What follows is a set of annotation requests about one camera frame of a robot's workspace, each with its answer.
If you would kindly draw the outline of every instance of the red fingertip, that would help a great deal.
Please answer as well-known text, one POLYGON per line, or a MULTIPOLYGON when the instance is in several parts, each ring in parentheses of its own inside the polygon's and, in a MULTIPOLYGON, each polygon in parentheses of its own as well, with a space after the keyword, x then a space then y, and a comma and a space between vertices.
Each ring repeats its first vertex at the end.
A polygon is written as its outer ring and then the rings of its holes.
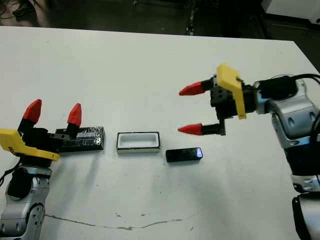
POLYGON ((178 131, 186 134, 203 135, 201 123, 189 124, 189 125, 180 127, 178 128, 178 131))
POLYGON ((201 85, 201 81, 195 82, 189 86, 186 86, 184 89, 182 89, 179 92, 180 96, 185 95, 197 95, 197 94, 203 94, 205 92, 204 88, 201 85))
POLYGON ((31 122, 36 124, 41 114, 41 105, 42 105, 41 99, 35 100, 26 108, 22 118, 28 119, 31 122))
POLYGON ((81 118, 82 118, 82 111, 81 111, 81 104, 77 103, 71 110, 69 114, 69 118, 67 123, 68 124, 75 124, 78 127, 81 125, 81 118))

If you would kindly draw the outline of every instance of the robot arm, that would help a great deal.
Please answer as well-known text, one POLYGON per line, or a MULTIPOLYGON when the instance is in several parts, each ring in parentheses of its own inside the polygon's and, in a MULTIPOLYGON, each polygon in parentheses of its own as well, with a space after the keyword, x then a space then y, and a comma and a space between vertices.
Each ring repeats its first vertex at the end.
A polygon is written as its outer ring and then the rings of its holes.
POLYGON ((297 234, 302 240, 320 240, 320 112, 308 99, 304 78, 315 74, 278 76, 245 85, 239 73, 221 65, 209 80, 196 82, 180 91, 180 95, 196 95, 210 91, 211 106, 219 123, 191 124, 178 130, 188 134, 225 135, 225 119, 247 113, 271 114, 271 121, 291 168, 294 189, 301 193, 292 200, 297 234))
POLYGON ((34 101, 25 111, 17 130, 0 128, 0 145, 17 157, 17 165, 4 173, 12 173, 5 192, 6 205, 0 219, 0 240, 38 240, 45 217, 52 161, 65 141, 77 136, 81 124, 81 106, 77 103, 68 118, 65 134, 48 133, 34 128, 38 122, 42 101, 34 101))

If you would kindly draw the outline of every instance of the black floor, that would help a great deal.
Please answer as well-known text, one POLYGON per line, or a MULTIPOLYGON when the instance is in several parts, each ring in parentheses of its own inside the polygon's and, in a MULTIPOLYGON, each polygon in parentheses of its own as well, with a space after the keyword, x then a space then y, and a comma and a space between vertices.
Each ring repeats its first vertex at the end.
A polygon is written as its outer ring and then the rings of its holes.
MULTIPOLYGON (((34 4, 36 13, 0 19, 0 25, 184 35, 190 16, 190 8, 186 9, 184 4, 157 0, 139 0, 136 6, 132 0, 35 0, 34 4)), ((12 16, 18 4, 6 4, 6 7, 2 17, 12 16)), ((194 18, 194 35, 225 37, 219 11, 215 5, 199 7, 194 18)), ((247 12, 238 16, 236 22, 236 37, 268 37, 257 14, 247 12)), ((269 37, 295 41, 320 71, 320 31, 268 16, 264 17, 264 23, 269 37)))

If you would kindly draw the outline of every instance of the table surface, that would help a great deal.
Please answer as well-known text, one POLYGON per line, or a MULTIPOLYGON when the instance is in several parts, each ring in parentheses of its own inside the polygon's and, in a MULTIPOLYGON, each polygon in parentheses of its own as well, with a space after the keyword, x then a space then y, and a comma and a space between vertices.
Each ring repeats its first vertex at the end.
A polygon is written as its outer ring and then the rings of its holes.
MULTIPOLYGON (((297 193, 269 114, 226 120, 226 136, 177 131, 217 122, 208 92, 178 92, 221 63, 247 84, 317 73, 294 42, 5 26, 0 36, 1 128, 17 128, 40 98, 38 127, 65 128, 81 103, 82 126, 106 131, 103 151, 52 163, 40 239, 298 239, 297 193), (160 153, 117 154, 118 132, 147 131, 159 131, 160 153), (202 148, 199 163, 167 164, 167 149, 192 147, 202 148)), ((307 87, 319 105, 316 84, 307 87)), ((0 159, 1 172, 18 160, 7 151, 0 159)))

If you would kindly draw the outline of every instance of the white cabinet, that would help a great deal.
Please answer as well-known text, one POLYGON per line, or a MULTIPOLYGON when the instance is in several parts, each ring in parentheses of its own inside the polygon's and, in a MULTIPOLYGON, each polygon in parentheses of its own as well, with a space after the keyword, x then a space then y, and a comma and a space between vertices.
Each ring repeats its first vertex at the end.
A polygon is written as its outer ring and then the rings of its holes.
POLYGON ((261 4, 268 14, 309 19, 313 24, 320 19, 320 0, 263 0, 261 4))

